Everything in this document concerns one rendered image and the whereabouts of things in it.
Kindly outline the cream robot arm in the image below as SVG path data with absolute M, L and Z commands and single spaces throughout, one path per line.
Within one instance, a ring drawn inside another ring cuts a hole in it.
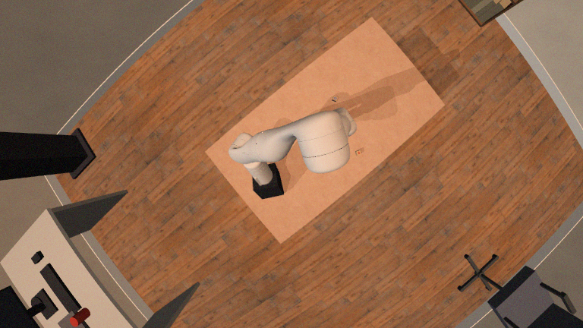
M 267 162 L 278 162 L 286 157 L 297 138 L 304 163 L 311 172 L 327 173 L 340 169 L 349 161 L 348 137 L 356 130 L 357 124 L 348 111 L 337 108 L 314 113 L 254 136 L 241 133 L 229 147 L 228 154 L 243 164 L 259 185 L 266 185 L 273 178 Z

